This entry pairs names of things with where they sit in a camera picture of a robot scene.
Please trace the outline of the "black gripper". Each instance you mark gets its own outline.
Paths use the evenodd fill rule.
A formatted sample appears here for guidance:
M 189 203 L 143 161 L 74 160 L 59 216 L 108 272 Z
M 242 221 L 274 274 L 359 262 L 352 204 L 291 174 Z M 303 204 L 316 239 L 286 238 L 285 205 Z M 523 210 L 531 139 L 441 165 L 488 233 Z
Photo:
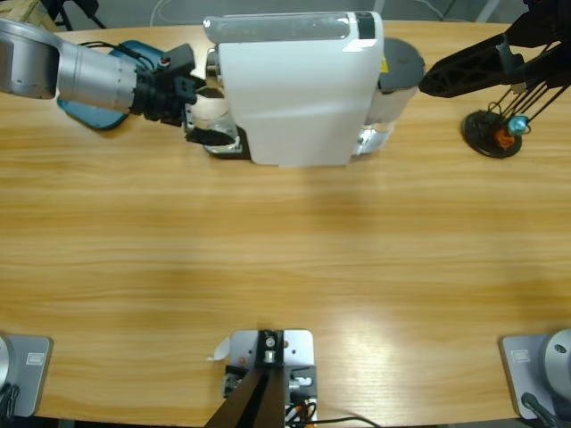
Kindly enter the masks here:
M 570 40 L 570 1 L 524 1 L 527 11 L 505 31 L 438 61 L 418 84 L 427 95 L 452 98 L 492 86 L 507 85 L 525 64 L 509 45 L 537 47 Z M 527 62 L 526 88 L 570 84 L 570 44 L 561 43 Z
M 186 121 L 186 106 L 195 104 L 198 95 L 224 98 L 217 87 L 210 87 L 204 79 L 194 78 L 190 72 L 136 69 L 136 76 L 130 113 L 177 128 Z M 234 144 L 236 138 L 213 129 L 193 128 L 186 131 L 186 140 L 216 147 Z

